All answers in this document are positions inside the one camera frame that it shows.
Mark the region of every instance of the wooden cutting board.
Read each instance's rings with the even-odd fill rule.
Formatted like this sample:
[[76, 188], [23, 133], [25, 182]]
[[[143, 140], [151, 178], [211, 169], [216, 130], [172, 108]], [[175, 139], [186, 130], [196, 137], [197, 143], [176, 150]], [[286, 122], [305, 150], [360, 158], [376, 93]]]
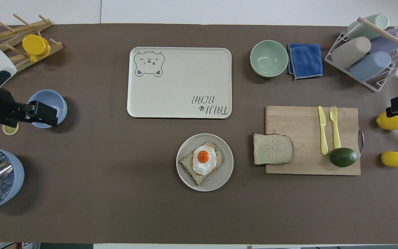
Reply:
[[[328, 150], [333, 148], [333, 122], [330, 107], [323, 107]], [[356, 108], [337, 108], [341, 147], [353, 149], [358, 155], [359, 119]], [[291, 162], [283, 165], [266, 165], [266, 172], [273, 174], [303, 175], [360, 175], [360, 158], [348, 167], [337, 167], [330, 158], [322, 155], [320, 123], [317, 107], [267, 106], [265, 110], [265, 134], [289, 136], [294, 144]]]

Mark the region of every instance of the blue towel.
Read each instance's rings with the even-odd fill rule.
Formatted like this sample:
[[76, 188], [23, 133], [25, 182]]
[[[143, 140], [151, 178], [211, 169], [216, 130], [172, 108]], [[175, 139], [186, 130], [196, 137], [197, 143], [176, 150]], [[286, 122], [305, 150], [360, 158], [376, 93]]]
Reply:
[[323, 75], [322, 51], [319, 44], [289, 44], [288, 52], [288, 73], [294, 75], [294, 79]]

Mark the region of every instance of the mint green bowl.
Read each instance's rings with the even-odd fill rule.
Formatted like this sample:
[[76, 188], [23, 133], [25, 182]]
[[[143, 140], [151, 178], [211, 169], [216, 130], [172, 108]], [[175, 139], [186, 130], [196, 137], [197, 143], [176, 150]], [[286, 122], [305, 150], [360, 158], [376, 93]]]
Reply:
[[250, 63], [256, 74], [274, 77], [288, 66], [288, 53], [277, 41], [261, 41], [251, 50]]

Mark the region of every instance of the bread slice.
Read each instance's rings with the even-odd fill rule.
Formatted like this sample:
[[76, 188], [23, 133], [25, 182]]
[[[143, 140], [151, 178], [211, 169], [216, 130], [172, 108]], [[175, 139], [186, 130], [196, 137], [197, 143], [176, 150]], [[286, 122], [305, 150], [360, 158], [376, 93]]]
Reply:
[[198, 186], [202, 183], [202, 181], [205, 180], [205, 178], [207, 176], [209, 176], [210, 174], [215, 172], [224, 162], [224, 155], [222, 154], [222, 151], [215, 143], [205, 142], [202, 145], [211, 145], [215, 149], [215, 153], [216, 153], [216, 157], [217, 157], [216, 167], [210, 173], [208, 173], [207, 175], [198, 175], [194, 171], [194, 169], [193, 169], [193, 152], [194, 152], [194, 150], [179, 161], [179, 163], [182, 164], [182, 166], [187, 170], [187, 172], [191, 175], [191, 177], [193, 178], [193, 180], [196, 182], [196, 184]]
[[294, 155], [294, 145], [288, 136], [253, 133], [254, 164], [286, 164]]

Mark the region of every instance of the yellow mug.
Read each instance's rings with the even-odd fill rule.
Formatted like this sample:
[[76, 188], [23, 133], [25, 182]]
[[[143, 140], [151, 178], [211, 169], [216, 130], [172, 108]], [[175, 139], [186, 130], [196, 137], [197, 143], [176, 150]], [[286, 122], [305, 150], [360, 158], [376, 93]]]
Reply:
[[30, 61], [35, 63], [38, 58], [44, 58], [50, 54], [49, 42], [38, 35], [27, 35], [22, 40], [22, 47], [30, 55]]

